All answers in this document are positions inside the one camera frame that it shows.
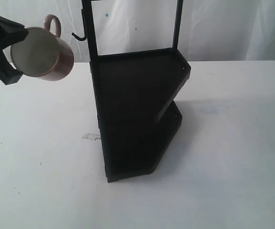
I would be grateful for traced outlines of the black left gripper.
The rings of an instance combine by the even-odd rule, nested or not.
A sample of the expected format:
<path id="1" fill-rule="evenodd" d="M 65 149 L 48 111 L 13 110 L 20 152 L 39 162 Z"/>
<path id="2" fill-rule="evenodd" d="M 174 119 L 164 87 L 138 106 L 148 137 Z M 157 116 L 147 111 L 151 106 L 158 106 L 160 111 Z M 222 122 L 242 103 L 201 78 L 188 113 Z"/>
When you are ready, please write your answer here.
<path id="1" fill-rule="evenodd" d="M 0 80 L 5 85 L 17 83 L 23 73 L 12 67 L 2 49 L 25 40 L 28 33 L 24 25 L 0 16 Z"/>

